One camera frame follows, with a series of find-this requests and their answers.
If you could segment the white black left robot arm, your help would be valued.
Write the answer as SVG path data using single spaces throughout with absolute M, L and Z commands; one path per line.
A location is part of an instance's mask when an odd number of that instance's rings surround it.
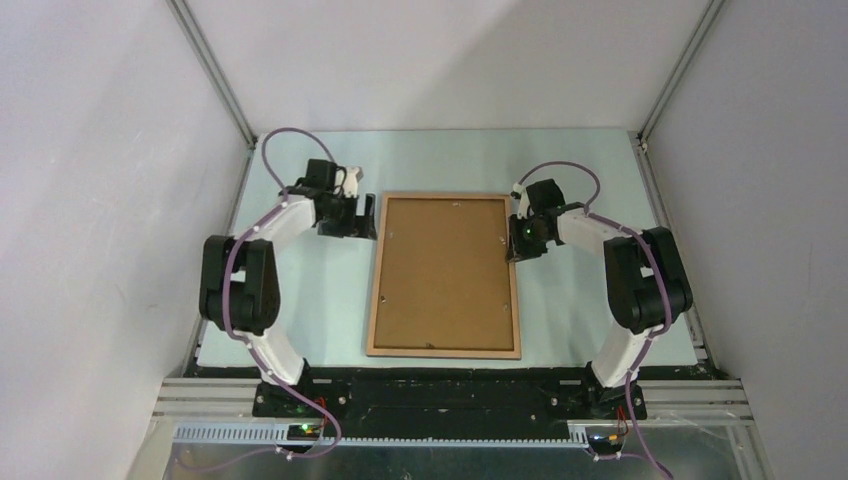
M 361 195 L 363 170 L 311 159 L 306 173 L 284 188 L 270 209 L 239 236 L 213 235 L 203 245 L 199 312 L 245 346 L 264 381 L 278 384 L 278 404 L 304 416 L 316 403 L 315 388 L 301 380 L 306 360 L 276 327 L 281 288 L 276 257 L 298 236 L 374 240 L 376 197 Z

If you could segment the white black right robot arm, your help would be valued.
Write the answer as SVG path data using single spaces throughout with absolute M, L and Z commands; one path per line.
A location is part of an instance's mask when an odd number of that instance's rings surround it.
M 693 304 L 693 294 L 669 229 L 636 230 L 569 203 L 552 179 L 516 183 L 508 219 L 506 259 L 536 259 L 549 244 L 570 245 L 603 259 L 607 303 L 615 321 L 590 362 L 596 380 L 581 392 L 585 411 L 606 418 L 622 403 L 618 387 L 636 379 L 645 348 Z

